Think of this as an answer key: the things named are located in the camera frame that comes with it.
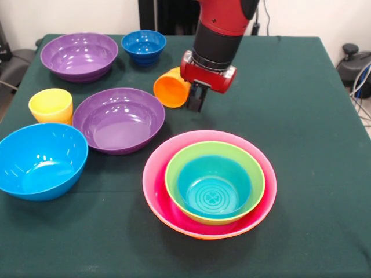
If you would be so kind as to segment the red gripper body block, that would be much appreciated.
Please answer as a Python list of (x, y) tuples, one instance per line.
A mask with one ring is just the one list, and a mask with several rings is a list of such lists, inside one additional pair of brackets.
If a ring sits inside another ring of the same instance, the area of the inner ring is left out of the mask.
[(180, 75), (190, 83), (200, 83), (209, 89), (224, 94), (231, 86), (237, 74), (237, 68), (230, 65), (225, 71), (212, 71), (198, 65), (187, 50), (181, 59)]

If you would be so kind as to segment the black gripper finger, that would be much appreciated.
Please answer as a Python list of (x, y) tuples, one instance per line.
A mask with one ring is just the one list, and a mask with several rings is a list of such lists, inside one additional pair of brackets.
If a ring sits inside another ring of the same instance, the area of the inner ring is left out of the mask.
[(209, 87), (203, 84), (198, 84), (198, 88), (201, 90), (201, 93), (198, 97), (197, 111), (201, 112)]
[(197, 111), (199, 108), (199, 98), (196, 96), (198, 90), (198, 84), (196, 82), (191, 84), (188, 100), (186, 103), (186, 108), (192, 111)]

